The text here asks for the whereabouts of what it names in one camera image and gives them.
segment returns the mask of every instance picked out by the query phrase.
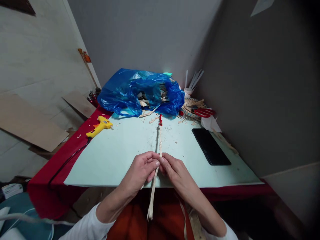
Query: black cable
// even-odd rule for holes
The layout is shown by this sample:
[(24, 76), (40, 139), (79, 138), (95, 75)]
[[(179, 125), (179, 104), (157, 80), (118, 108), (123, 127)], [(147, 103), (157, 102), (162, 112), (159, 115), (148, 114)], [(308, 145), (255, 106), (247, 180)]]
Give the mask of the black cable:
[[(63, 204), (64, 201), (63, 199), (61, 198), (60, 194), (58, 191), (55, 191), (55, 189), (52, 188), (51, 186), (51, 183), (52, 181), (55, 179), (55, 177), (60, 173), (60, 171), (64, 168), (65, 165), (67, 165), (67, 163), (70, 161), (70, 159), (76, 155), (78, 152), (80, 152), (82, 149), (84, 149), (91, 141), (92, 137), (88, 137), (88, 141), (86, 143), (86, 145), (84, 145), (83, 147), (81, 147), (78, 151), (76, 151), (74, 154), (72, 154), (63, 164), (62, 166), (59, 168), (59, 170), (52, 176), (52, 178), (50, 179), (50, 181), (48, 182), (48, 188), (51, 190), (51, 191), (54, 191), (56, 194), (57, 194), (57, 197), (59, 198), (60, 202), (62, 202)], [(73, 208), (73, 206), (69, 205), (69, 207), (71, 208), (71, 210), (77, 215), (78, 218), (82, 218), (78, 213), (77, 211)]]

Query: left hand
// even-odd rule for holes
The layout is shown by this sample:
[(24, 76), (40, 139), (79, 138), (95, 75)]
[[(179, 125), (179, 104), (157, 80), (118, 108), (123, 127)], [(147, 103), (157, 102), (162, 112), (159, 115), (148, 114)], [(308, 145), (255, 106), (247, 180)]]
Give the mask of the left hand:
[(160, 166), (159, 154), (146, 152), (135, 156), (133, 162), (118, 188), (134, 198), (143, 184), (150, 182), (155, 176), (155, 170)]

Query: scissor handle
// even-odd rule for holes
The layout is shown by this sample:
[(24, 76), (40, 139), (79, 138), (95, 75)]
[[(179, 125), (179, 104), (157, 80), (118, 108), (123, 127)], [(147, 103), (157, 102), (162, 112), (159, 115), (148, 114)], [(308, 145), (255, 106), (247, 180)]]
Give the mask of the scissor handle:
[(197, 114), (199, 117), (208, 118), (211, 115), (214, 115), (215, 111), (212, 111), (211, 109), (207, 108), (198, 108), (194, 110), (194, 113)]

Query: red cloth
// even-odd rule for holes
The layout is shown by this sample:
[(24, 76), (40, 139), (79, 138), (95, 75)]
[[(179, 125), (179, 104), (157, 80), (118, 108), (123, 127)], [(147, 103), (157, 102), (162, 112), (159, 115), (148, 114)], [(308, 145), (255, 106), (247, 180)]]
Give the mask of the red cloth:
[[(186, 214), (188, 240), (194, 239), (188, 212), (181, 200)], [(108, 232), (108, 239), (126, 240), (184, 240), (184, 215), (180, 207), (178, 194), (174, 189), (159, 188), (155, 191), (153, 220), (146, 216), (150, 202), (150, 190), (142, 189), (123, 209), (116, 222)]]
[[(69, 210), (69, 205), (75, 203), (80, 195), (87, 189), (84, 187), (66, 186), (63, 184), (82, 151), (70, 159), (51, 183), (52, 188), (59, 192), (59, 195), (63, 199), (63, 203), (59, 200), (55, 191), (49, 190), (48, 183), (63, 163), (87, 143), (88, 139), (86, 133), (94, 129), (93, 125), (99, 124), (98, 116), (100, 115), (109, 118), (112, 113), (99, 106), (66, 144), (30, 180), (28, 184), (28, 193), (41, 218), (56, 219), (61, 217)], [(243, 199), (255, 195), (274, 193), (267, 184), (205, 188), (202, 189), (202, 191), (210, 201)]]

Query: red tablecloth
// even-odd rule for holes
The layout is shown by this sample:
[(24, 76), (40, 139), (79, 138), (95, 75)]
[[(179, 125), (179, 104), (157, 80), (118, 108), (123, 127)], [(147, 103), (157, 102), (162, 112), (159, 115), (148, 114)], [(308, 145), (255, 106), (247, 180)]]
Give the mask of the red tablecloth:
[[(87, 189), (63, 184), (82, 151), (77, 153), (77, 155), (66, 164), (51, 183), (52, 188), (59, 192), (63, 203), (58, 199), (55, 191), (49, 190), (48, 182), (68, 157), (87, 143), (86, 133), (94, 129), (93, 125), (99, 124), (98, 116), (103, 115), (109, 118), (111, 114), (112, 113), (104, 110), (102, 107), (98, 107), (66, 144), (31, 179), (28, 184), (28, 193), (41, 218), (56, 219), (61, 217), (69, 210), (69, 205), (76, 202), (80, 195)], [(274, 194), (274, 191), (268, 184), (204, 188), (202, 191), (210, 201), (243, 199), (256, 195)]]

